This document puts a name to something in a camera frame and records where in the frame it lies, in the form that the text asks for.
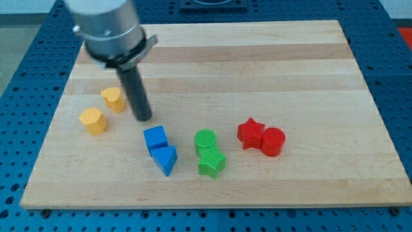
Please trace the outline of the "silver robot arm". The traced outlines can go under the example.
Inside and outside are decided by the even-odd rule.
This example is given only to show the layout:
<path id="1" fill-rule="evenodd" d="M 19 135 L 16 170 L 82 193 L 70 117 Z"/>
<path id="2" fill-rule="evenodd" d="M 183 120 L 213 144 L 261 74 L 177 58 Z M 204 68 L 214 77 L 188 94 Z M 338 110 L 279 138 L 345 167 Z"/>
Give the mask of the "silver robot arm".
<path id="1" fill-rule="evenodd" d="M 133 0 L 65 0 L 73 32 L 83 38 L 92 59 L 115 69 L 129 105 L 138 121 L 152 117 L 149 100 L 138 71 L 158 36 L 146 36 Z"/>

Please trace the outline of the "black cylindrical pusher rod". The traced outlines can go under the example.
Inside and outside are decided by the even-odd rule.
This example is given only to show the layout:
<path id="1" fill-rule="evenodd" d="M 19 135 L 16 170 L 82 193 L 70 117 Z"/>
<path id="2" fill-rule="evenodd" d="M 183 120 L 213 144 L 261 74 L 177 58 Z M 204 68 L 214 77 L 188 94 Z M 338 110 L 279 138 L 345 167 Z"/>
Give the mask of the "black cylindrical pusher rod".
<path id="1" fill-rule="evenodd" d="M 136 120 L 148 121 L 152 111 L 137 67 L 128 70 L 118 68 L 117 74 Z"/>

